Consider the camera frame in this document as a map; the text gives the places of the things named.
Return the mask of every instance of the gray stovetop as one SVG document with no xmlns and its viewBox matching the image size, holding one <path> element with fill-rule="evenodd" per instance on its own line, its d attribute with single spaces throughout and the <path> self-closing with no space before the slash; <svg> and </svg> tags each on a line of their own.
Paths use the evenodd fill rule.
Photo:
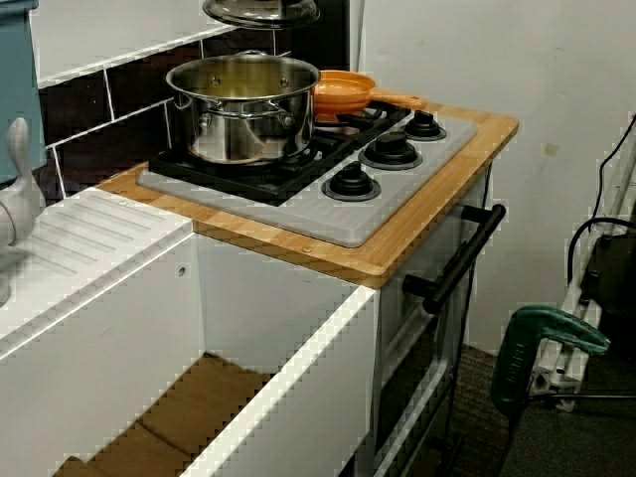
<svg viewBox="0 0 636 477">
<path fill-rule="evenodd" d="M 408 116 L 390 131 L 402 130 L 411 118 L 412 115 Z M 423 157 L 422 164 L 416 168 L 407 171 L 381 171 L 362 166 L 382 187 L 380 195 L 368 202 L 339 202 L 325 196 L 321 190 L 325 181 L 346 165 L 358 160 L 360 151 L 356 151 L 279 207 L 167 178 L 147 169 L 141 172 L 137 183 L 147 189 L 291 232 L 355 247 L 364 243 L 477 133 L 477 128 L 469 121 L 444 117 L 438 118 L 438 121 L 447 132 L 445 139 L 437 142 L 409 141 Z"/>
</svg>

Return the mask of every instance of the oven door handle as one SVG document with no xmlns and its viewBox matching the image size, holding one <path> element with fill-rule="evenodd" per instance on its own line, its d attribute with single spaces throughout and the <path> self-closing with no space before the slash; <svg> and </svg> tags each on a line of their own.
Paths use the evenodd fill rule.
<svg viewBox="0 0 636 477">
<path fill-rule="evenodd" d="M 407 275 L 402 291 L 423 298 L 424 311 L 438 314 L 505 216 L 506 208 L 500 204 L 495 205 L 492 211 L 464 206 L 461 218 L 479 224 L 477 232 L 455 252 L 436 280 Z"/>
</svg>

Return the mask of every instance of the bamboo countertop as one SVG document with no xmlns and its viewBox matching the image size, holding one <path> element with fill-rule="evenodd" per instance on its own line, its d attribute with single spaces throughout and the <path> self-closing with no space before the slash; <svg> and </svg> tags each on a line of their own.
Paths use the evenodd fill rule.
<svg viewBox="0 0 636 477">
<path fill-rule="evenodd" d="M 135 181 L 145 164 L 114 176 L 97 188 L 189 217 L 198 234 L 380 288 L 444 211 L 455 204 L 508 144 L 519 126 L 516 119 L 501 114 L 441 104 L 429 104 L 426 110 L 471 120 L 477 125 L 477 135 L 357 248 L 334 245 L 144 189 Z"/>
</svg>

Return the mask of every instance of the orange frying pan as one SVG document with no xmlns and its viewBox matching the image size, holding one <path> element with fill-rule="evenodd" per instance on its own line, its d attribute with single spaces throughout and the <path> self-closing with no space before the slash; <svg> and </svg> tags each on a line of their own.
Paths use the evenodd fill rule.
<svg viewBox="0 0 636 477">
<path fill-rule="evenodd" d="M 316 114 L 341 114 L 364 109 L 371 101 L 383 101 L 407 109 L 424 109 L 426 99 L 376 87 L 369 77 L 353 72 L 323 71 L 314 90 Z"/>
</svg>

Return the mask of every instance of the black burner grate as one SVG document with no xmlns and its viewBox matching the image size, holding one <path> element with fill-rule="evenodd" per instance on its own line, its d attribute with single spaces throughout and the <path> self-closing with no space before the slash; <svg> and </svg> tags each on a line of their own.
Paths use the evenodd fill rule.
<svg viewBox="0 0 636 477">
<path fill-rule="evenodd" d="M 175 145 L 150 159 L 148 169 L 163 176 L 277 207 L 409 113 L 408 109 L 374 102 L 362 115 L 338 115 L 339 126 L 354 128 L 358 132 L 343 134 L 316 129 L 309 147 L 303 153 L 277 161 L 243 165 L 213 164 L 197 158 L 185 147 Z"/>
</svg>

